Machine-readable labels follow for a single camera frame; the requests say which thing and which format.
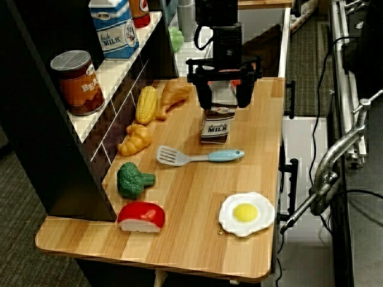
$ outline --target toy fried egg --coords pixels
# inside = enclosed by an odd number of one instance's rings
[[[229,196],[218,216],[222,228],[238,237],[268,228],[274,219],[274,207],[266,197],[255,192]]]

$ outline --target wooden tabletop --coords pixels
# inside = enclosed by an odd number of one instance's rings
[[[291,8],[291,0],[239,0],[239,10]]]
[[[161,94],[164,81],[157,82]],[[116,213],[131,200],[116,187],[116,174],[127,161],[156,182],[137,199],[161,206],[166,222],[160,233],[122,232],[116,222],[92,222],[48,216],[36,245],[45,253],[202,276],[259,282],[269,274],[273,225],[245,238],[219,234],[218,212],[227,196],[256,191],[275,206],[284,96],[283,78],[256,82],[253,100],[236,111],[226,144],[200,143],[202,110],[194,92],[171,109],[166,121],[148,124],[153,141],[133,156],[117,155],[103,186]],[[198,162],[171,167],[156,160],[159,145],[186,154],[207,154],[222,148],[245,151],[227,163]]]

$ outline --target egg yolk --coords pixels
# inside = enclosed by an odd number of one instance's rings
[[[244,203],[234,208],[234,217],[238,221],[250,222],[257,218],[258,210],[255,206]]]

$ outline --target toy broccoli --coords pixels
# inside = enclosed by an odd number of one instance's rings
[[[140,172],[134,163],[125,163],[117,172],[117,188],[123,197],[136,199],[155,179],[155,175]]]

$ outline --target croissant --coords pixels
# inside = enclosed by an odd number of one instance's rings
[[[151,143],[149,129],[142,124],[132,124],[126,128],[126,132],[131,134],[129,140],[117,146],[119,153],[122,155],[135,154]]]

